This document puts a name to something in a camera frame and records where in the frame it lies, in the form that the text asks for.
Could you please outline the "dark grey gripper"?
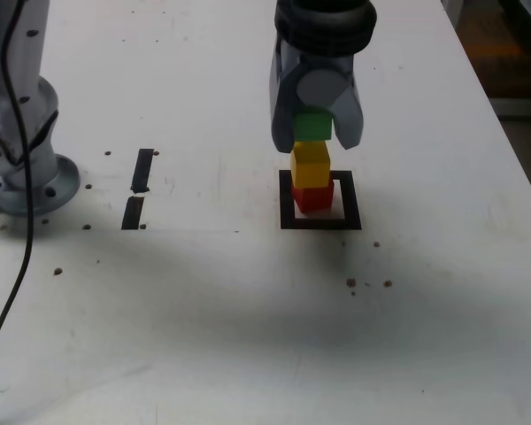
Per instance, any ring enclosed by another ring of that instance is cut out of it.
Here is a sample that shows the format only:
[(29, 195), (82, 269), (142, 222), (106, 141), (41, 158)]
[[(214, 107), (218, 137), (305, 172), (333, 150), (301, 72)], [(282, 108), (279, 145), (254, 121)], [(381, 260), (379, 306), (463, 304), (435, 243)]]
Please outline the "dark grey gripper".
[[(319, 70), (305, 74), (297, 86), (293, 81), (280, 82), (285, 73), (300, 63)], [(271, 136), (278, 152), (290, 153), (293, 149), (294, 116), (301, 101), (305, 106), (332, 117), (336, 138), (345, 150), (359, 146), (364, 114), (354, 87), (353, 65), (352, 56), (328, 58), (314, 55), (295, 48), (276, 35), (269, 94)]]

